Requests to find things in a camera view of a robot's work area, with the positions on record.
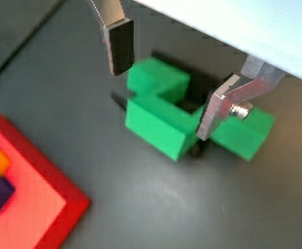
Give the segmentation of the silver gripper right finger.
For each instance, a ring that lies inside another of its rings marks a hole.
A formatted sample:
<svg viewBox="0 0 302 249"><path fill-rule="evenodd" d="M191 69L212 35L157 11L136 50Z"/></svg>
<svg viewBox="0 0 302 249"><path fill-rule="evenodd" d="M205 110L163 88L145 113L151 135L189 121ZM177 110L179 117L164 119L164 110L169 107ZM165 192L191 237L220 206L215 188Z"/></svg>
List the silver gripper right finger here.
<svg viewBox="0 0 302 249"><path fill-rule="evenodd" d="M253 109L249 100L273 91L284 75L281 69L249 55L240 74L233 74L209 96L197 137L207 140L229 116L244 120Z"/></svg>

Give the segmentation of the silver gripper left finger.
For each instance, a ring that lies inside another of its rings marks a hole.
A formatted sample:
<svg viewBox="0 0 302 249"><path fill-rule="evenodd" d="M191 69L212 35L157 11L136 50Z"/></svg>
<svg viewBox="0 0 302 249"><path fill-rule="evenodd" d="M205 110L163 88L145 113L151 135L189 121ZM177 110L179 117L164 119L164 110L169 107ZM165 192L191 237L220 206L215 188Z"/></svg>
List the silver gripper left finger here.
<svg viewBox="0 0 302 249"><path fill-rule="evenodd" d="M87 0L103 30L111 73L121 75L135 62L133 20L127 18L121 0Z"/></svg>

